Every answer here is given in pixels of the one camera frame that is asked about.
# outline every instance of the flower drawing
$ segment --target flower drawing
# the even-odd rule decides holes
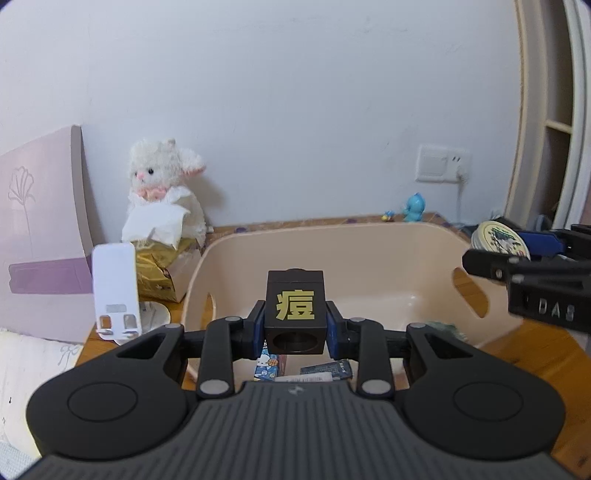
[[[10,178],[10,186],[8,188],[8,199],[18,202],[25,211],[25,219],[27,220],[27,231],[29,233],[29,247],[31,248],[31,256],[33,256],[33,240],[31,240],[31,226],[29,225],[29,214],[27,212],[27,200],[31,199],[36,202],[35,197],[31,194],[31,189],[35,183],[33,175],[25,167],[18,167],[12,171]]]

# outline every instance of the blue gripper pad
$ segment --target blue gripper pad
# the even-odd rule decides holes
[[[551,232],[519,232],[519,236],[525,242],[530,255],[553,257],[564,253],[564,244]]]

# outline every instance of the basket handle hole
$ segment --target basket handle hole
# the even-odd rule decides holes
[[[470,306],[472,311],[483,319],[489,310],[488,297],[474,283],[462,268],[454,268],[452,273],[453,287]]]

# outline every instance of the white phone stand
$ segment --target white phone stand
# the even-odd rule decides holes
[[[170,323],[164,305],[138,301],[132,244],[97,245],[92,252],[92,283],[96,333],[103,340],[122,344]]]

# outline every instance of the wall outlet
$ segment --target wall outlet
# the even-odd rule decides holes
[[[470,178],[472,154],[465,148],[421,145],[418,151],[416,181],[464,183]]]

